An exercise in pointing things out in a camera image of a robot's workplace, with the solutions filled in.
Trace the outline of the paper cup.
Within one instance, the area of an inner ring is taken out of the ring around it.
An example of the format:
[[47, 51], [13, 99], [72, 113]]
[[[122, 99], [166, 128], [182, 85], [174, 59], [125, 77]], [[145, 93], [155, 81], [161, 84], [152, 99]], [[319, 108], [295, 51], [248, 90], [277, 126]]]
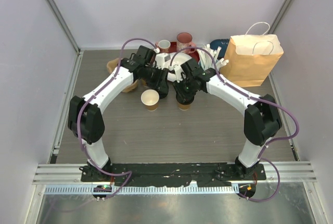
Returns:
[[158, 108], [160, 96], [157, 91], [149, 89], [141, 94], [140, 99], [148, 111], [155, 111]]
[[182, 104], [178, 102], [177, 105], [180, 110], [185, 111], [190, 109], [191, 103]]

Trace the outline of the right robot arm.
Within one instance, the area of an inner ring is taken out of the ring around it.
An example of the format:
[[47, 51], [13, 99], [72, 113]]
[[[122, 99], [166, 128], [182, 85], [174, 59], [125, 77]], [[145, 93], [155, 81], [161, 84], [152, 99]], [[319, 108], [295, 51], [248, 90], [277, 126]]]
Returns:
[[259, 163], [259, 154], [265, 144], [282, 127], [275, 100], [269, 94], [252, 94], [227, 81], [213, 68], [203, 70], [194, 60], [171, 66], [176, 80], [173, 87], [177, 102], [189, 105], [198, 91], [214, 95], [238, 110], [244, 118], [246, 141], [235, 159], [233, 176], [246, 180], [253, 175]]

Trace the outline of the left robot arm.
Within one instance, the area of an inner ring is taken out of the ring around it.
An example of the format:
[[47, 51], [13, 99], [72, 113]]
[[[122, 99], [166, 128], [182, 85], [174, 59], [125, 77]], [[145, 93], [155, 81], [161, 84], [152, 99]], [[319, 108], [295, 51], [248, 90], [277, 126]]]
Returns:
[[136, 80], [145, 79], [152, 88], [160, 88], [167, 83], [170, 61], [169, 53], [140, 46], [129, 58], [112, 60], [114, 69], [97, 88], [83, 97], [74, 96], [71, 99], [68, 128], [78, 138], [81, 150], [87, 157], [87, 167], [98, 181], [104, 182], [110, 176], [116, 176], [102, 140], [105, 109]]

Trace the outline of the stack of paper cups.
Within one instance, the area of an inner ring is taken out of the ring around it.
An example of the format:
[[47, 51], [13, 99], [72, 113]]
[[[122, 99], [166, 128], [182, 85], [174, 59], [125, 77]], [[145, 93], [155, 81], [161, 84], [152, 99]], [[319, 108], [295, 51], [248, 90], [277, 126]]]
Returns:
[[146, 80], [141, 79], [141, 82], [142, 82], [142, 85], [143, 85], [144, 87], [148, 87]]

